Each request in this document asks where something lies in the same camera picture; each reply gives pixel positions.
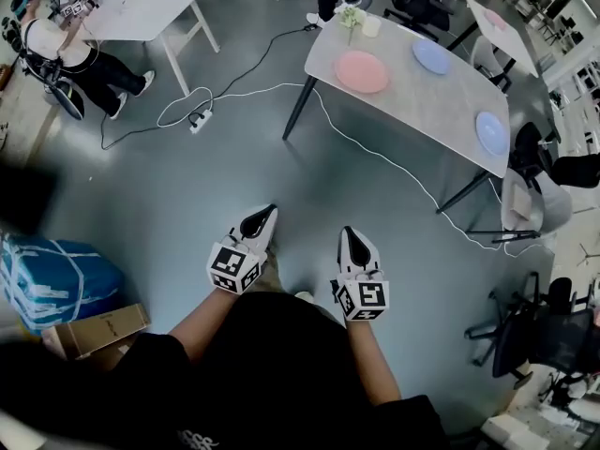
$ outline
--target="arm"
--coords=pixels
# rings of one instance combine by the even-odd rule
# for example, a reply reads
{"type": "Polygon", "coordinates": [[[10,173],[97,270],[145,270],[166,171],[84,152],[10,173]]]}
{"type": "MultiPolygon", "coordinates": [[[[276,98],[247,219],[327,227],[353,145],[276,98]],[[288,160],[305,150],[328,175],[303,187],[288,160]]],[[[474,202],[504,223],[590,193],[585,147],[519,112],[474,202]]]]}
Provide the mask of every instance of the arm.
{"type": "Polygon", "coordinates": [[[169,333],[184,346],[189,360],[200,360],[236,299],[234,293],[214,289],[169,333]]]}
{"type": "Polygon", "coordinates": [[[401,399],[396,379],[385,361],[369,322],[346,322],[360,381],[373,405],[401,399]]]}
{"type": "Polygon", "coordinates": [[[59,52],[63,51],[66,47],[68,47],[71,44],[71,42],[77,35],[77,32],[79,32],[79,29],[82,26],[82,22],[83,20],[79,18],[71,20],[70,27],[67,30],[67,37],[65,38],[63,44],[59,47],[59,52]]]}

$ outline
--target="blue plate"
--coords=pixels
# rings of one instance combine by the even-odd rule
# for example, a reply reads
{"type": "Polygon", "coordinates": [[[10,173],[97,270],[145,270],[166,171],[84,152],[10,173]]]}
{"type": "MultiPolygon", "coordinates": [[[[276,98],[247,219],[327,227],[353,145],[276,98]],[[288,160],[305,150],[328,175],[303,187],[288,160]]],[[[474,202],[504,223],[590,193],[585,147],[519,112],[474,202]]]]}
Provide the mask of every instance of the blue plate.
{"type": "Polygon", "coordinates": [[[498,117],[490,112],[480,112],[475,121],[477,138],[492,155],[500,157],[508,152],[510,137],[498,117]]]}
{"type": "Polygon", "coordinates": [[[450,59],[446,50],[437,43],[426,38],[417,39],[412,45],[412,53],[427,70],[445,75],[450,68],[450,59]]]}

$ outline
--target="plastic-wrapped bundle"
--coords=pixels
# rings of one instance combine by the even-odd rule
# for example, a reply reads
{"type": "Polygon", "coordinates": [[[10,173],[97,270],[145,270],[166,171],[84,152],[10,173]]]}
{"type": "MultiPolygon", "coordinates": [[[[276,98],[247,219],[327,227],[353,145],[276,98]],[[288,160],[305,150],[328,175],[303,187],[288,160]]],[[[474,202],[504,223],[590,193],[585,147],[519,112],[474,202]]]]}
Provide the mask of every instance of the plastic-wrapped bundle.
{"type": "Polygon", "coordinates": [[[87,244],[7,234],[0,285],[34,335],[118,308],[123,274],[87,244]]]}

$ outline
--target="concrete floor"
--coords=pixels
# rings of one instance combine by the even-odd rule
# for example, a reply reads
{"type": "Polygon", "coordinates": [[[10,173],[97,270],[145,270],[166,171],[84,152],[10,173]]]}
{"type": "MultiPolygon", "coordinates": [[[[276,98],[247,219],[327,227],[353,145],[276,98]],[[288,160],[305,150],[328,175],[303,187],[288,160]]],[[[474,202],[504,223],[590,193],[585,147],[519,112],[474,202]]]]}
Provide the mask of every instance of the concrete floor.
{"type": "MultiPolygon", "coordinates": [[[[381,15],[387,3],[375,0],[370,11],[381,15]]],[[[222,50],[213,53],[200,33],[184,49],[181,67],[190,87],[220,92],[260,58],[270,37],[304,26],[316,0],[199,0],[199,5],[222,50]]],[[[178,23],[185,25],[187,18],[178,23]]],[[[452,31],[457,34],[472,18],[458,11],[452,31]]],[[[232,90],[303,83],[316,36],[315,31],[281,38],[232,90]]],[[[136,71],[157,69],[147,94],[133,98],[122,117],[106,125],[110,142],[153,126],[160,110],[182,95],[158,43],[110,44],[106,50],[136,71]]],[[[533,120],[546,133],[543,84],[517,67],[511,77],[513,130],[533,120]]],[[[404,165],[438,201],[477,171],[398,121],[323,84],[317,88],[340,129],[404,165]]],[[[152,330],[166,332],[210,292],[204,266],[232,218],[270,202],[280,209],[276,240],[285,288],[314,289],[317,303],[341,318],[328,280],[337,273],[338,232],[353,225],[379,247],[391,281],[391,308],[373,328],[404,396],[428,394],[448,432],[479,425],[503,402],[513,379],[493,380],[489,367],[470,366],[472,345],[463,331],[492,315],[487,295],[493,288],[505,294],[520,289],[532,270],[548,283],[552,255],[535,247],[512,259],[467,241],[435,215],[432,201],[410,177],[337,135],[314,96],[283,142],[299,91],[284,87],[228,98],[216,103],[213,119],[198,135],[182,124],[131,137],[110,151],[100,149],[102,114],[89,102],[81,123],[61,115],[39,154],[40,163],[64,175],[45,234],[95,245],[125,271],[127,294],[146,306],[152,330]]],[[[450,215],[461,228],[500,225],[489,186],[450,215]]]]}

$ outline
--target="black table leg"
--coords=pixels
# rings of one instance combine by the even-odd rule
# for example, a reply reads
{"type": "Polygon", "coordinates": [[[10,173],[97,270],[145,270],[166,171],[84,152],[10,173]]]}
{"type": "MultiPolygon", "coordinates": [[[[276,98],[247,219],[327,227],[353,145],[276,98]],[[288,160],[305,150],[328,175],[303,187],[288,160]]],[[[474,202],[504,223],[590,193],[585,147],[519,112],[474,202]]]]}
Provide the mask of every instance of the black table leg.
{"type": "Polygon", "coordinates": [[[477,30],[477,28],[479,28],[479,25],[477,24],[477,22],[475,22],[464,32],[462,32],[450,45],[448,45],[446,47],[446,50],[449,50],[450,52],[453,51],[458,45],[460,45],[464,40],[466,40],[471,33],[477,30]]]}
{"type": "Polygon", "coordinates": [[[288,120],[288,125],[285,126],[285,131],[283,132],[283,140],[288,140],[288,136],[292,131],[294,125],[296,125],[296,120],[300,116],[300,112],[304,108],[305,103],[307,103],[308,97],[310,96],[310,92],[315,86],[317,79],[308,75],[307,82],[304,84],[304,88],[300,93],[300,97],[296,101],[295,106],[293,107],[292,114],[290,115],[290,120],[288,120]]]}
{"type": "Polygon", "coordinates": [[[483,172],[476,175],[475,178],[471,181],[471,183],[468,186],[466,186],[459,193],[457,193],[454,197],[452,197],[448,202],[446,202],[444,205],[442,205],[440,208],[438,208],[435,211],[435,213],[439,215],[441,212],[445,212],[448,208],[450,208],[451,206],[460,202],[467,195],[469,195],[473,190],[475,190],[477,187],[479,187],[481,184],[483,184],[489,178],[490,175],[491,175],[491,173],[489,173],[487,170],[484,170],[483,172]]]}
{"type": "Polygon", "coordinates": [[[504,75],[508,75],[508,72],[513,69],[513,67],[515,66],[515,63],[516,63],[515,59],[511,58],[510,62],[508,62],[506,64],[506,67],[504,67],[504,75]]]}

